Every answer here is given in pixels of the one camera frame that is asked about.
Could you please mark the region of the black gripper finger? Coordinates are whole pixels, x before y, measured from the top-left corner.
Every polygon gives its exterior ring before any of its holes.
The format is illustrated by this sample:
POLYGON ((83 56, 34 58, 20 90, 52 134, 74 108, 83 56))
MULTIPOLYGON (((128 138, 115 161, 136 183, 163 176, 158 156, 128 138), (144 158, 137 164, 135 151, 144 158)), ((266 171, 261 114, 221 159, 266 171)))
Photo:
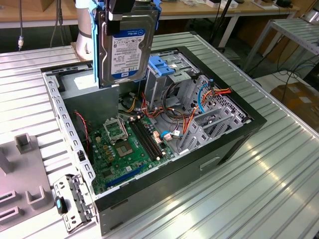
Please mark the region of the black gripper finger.
POLYGON ((104 12, 107 35, 114 35, 120 31, 120 22, 124 13, 130 13, 134 0, 105 0, 104 12))

